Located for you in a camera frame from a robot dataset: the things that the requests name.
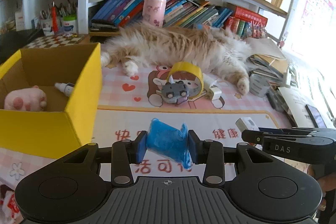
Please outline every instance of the white flower print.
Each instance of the white flower print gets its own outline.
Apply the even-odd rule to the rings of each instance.
[[[20,176],[25,175],[25,171],[21,169],[22,163],[12,164],[12,170],[9,172],[11,177],[14,177],[16,180],[20,180]]]

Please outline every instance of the chess board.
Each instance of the chess board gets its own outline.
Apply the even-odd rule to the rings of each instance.
[[[62,35],[38,37],[24,48],[55,48],[59,46],[70,46],[84,42],[86,39],[88,39],[88,35],[86,34],[78,34],[71,37],[64,37]]]

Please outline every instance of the white jar with green lid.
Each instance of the white jar with green lid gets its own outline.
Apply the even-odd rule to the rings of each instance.
[[[69,15],[69,16],[63,17],[64,33],[65,34],[78,33],[77,24],[78,23],[77,23],[76,15]]]

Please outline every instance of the yellow tape roll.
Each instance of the yellow tape roll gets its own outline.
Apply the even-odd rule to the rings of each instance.
[[[197,85],[196,88],[189,88],[189,98],[192,99],[194,97],[199,96],[202,91],[203,91],[203,87],[204,87],[204,83],[203,83],[203,74],[201,69],[198,66],[195,66],[189,62],[178,62],[175,63],[173,65],[173,67],[171,68],[168,77],[167,77],[167,81],[169,80],[169,77],[171,75],[173,75],[173,79],[174,80],[178,80],[174,78],[174,73],[176,72],[187,72],[190,73],[192,75],[195,76],[195,78],[197,78],[199,80],[199,85]]]

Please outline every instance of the gray ribbed panel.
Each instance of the gray ribbed panel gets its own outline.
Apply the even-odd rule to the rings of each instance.
[[[260,224],[238,211],[224,192],[193,177],[146,178],[112,191],[91,216],[74,224]],[[306,219],[298,224],[314,224]]]

